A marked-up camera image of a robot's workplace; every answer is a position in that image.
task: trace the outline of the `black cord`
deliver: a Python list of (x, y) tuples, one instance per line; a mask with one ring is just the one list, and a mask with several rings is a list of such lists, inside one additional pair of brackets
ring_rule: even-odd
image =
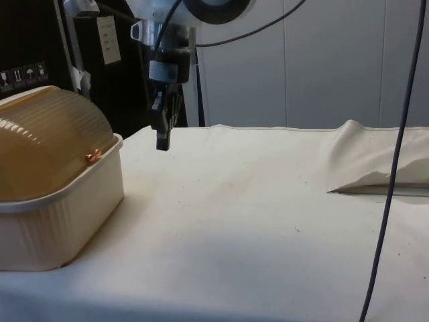
[(172, 19), (174, 12), (176, 11), (177, 7), (181, 2), (182, 0), (176, 0), (176, 2), (170, 8), (170, 11), (168, 12), (166, 19), (162, 23), (162, 27), (161, 27), (160, 33), (158, 34), (158, 38), (156, 40), (155, 47), (154, 47), (154, 57), (156, 57), (156, 54), (160, 50), (162, 37), (164, 36), (167, 30), (168, 24), (170, 23), (170, 20)]
[(247, 38), (250, 36), (253, 36), (254, 34), (257, 34), (258, 32), (261, 32), (262, 30), (265, 30), (269, 27), (271, 27), (272, 25), (275, 25), (277, 22), (281, 22), (281, 20), (284, 20), (285, 18), (287, 18), (289, 15), (293, 14), (293, 12), (295, 12), (296, 10), (298, 10), (299, 7), (301, 7), (304, 2), (306, 2), (306, 0), (301, 0), (295, 7), (293, 7), (291, 10), (289, 10), (287, 13), (285, 13), (284, 15), (282, 15), (281, 17), (277, 18), (276, 20), (267, 23), (266, 25), (263, 25), (262, 27), (253, 30), (252, 32), (249, 32), (248, 34), (244, 34), (241, 36), (237, 36), (228, 40), (223, 40), (221, 42), (213, 42), (211, 44), (197, 44), (196, 47), (199, 48), (207, 48), (207, 47), (215, 47), (215, 46), (220, 46), (220, 45), (224, 45), (224, 44), (228, 44), (230, 42), (235, 42), (236, 40), (241, 40), (243, 38)]
[(389, 219), (390, 205), (393, 197), (393, 190), (395, 188), (397, 164), (400, 158), (402, 139), (404, 138), (404, 131), (405, 131), (405, 126), (406, 126), (407, 117), (408, 117), (408, 109), (410, 108), (410, 99), (411, 99), (411, 93), (412, 93), (412, 88), (414, 83), (414, 75), (416, 74), (418, 54), (420, 51), (420, 43), (422, 42), (425, 14), (426, 14), (426, 0), (422, 0), (420, 5), (420, 15), (418, 20), (416, 45), (414, 46), (414, 54), (413, 54), (413, 59), (411, 63), (410, 75), (408, 77), (406, 96), (404, 100), (404, 107), (403, 107), (404, 109), (402, 111), (401, 124), (399, 128), (399, 132), (397, 134), (395, 152), (393, 154), (393, 162), (391, 165), (389, 190), (387, 192), (386, 204), (385, 204), (384, 213), (383, 213), (383, 220), (381, 221), (380, 234), (378, 237), (377, 247), (375, 249), (374, 262), (373, 262), (373, 267), (371, 271), (371, 278), (369, 279), (367, 297), (365, 298), (365, 303), (363, 304), (361, 318), (359, 319), (359, 322), (365, 322), (365, 318), (367, 316), (367, 312), (369, 308), (369, 303), (371, 302), (371, 296), (374, 290), (375, 279), (377, 277), (377, 269), (380, 261), (381, 249), (383, 247), (384, 235), (387, 228), (387, 220)]
[(99, 6), (100, 10), (103, 10), (106, 13), (110, 13), (111, 15), (114, 15), (116, 18), (121, 19), (127, 23), (135, 24), (138, 21), (134, 17), (130, 17), (129, 15), (126, 15), (125, 13), (122, 13), (116, 9), (113, 9), (108, 5), (104, 5), (98, 1), (96, 1), (96, 4)]

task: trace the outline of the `container lid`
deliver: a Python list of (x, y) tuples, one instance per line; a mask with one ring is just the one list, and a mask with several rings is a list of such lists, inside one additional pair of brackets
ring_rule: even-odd
[(0, 101), (0, 202), (54, 193), (117, 138), (83, 96), (45, 87)]

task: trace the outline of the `warning symbol sticker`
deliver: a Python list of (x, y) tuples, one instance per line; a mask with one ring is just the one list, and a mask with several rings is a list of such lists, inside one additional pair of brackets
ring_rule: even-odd
[(36, 64), (36, 75), (40, 82), (47, 81), (49, 79), (48, 71), (44, 62), (38, 62)]
[(24, 79), (24, 73), (22, 71), (22, 68), (19, 67), (19, 68), (11, 69), (11, 74), (12, 74), (13, 86), (16, 89), (25, 87), (25, 79)]
[(25, 66), (24, 75), (25, 81), (28, 85), (33, 85), (38, 82), (38, 78), (36, 76), (36, 68), (34, 67), (34, 65)]
[(0, 72), (0, 93), (13, 91), (12, 78), (8, 70)]

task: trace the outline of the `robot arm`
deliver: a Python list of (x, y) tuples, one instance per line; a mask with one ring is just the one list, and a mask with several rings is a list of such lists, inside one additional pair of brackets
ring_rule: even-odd
[[(157, 149), (168, 150), (170, 132), (176, 124), (182, 98), (178, 87), (187, 83), (196, 28), (202, 23), (224, 24), (244, 16), (255, 0), (182, 0), (165, 29), (159, 50), (154, 53), (162, 24), (175, 0), (126, 0), (137, 19), (131, 38), (143, 46), (147, 79), (155, 93), (148, 109), (152, 129), (157, 131)], [(95, 0), (64, 0), (73, 16), (96, 15)]]

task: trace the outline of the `label sticker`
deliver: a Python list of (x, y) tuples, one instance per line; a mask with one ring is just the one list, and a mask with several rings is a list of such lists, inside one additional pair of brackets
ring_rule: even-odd
[(48, 71), (44, 62), (38, 62), (36, 64), (36, 76), (38, 81), (47, 81), (49, 79)]
[(34, 65), (25, 66), (24, 75), (25, 81), (28, 85), (33, 85), (38, 82), (38, 78), (36, 76), (36, 68), (34, 67)]
[(11, 69), (11, 74), (13, 86), (16, 89), (25, 87), (25, 77), (21, 67)]
[(115, 19), (113, 16), (98, 17), (97, 26), (99, 28), (101, 50), (105, 65), (121, 60), (118, 37), (116, 34)]
[(13, 91), (11, 74), (8, 70), (0, 72), (0, 93)]

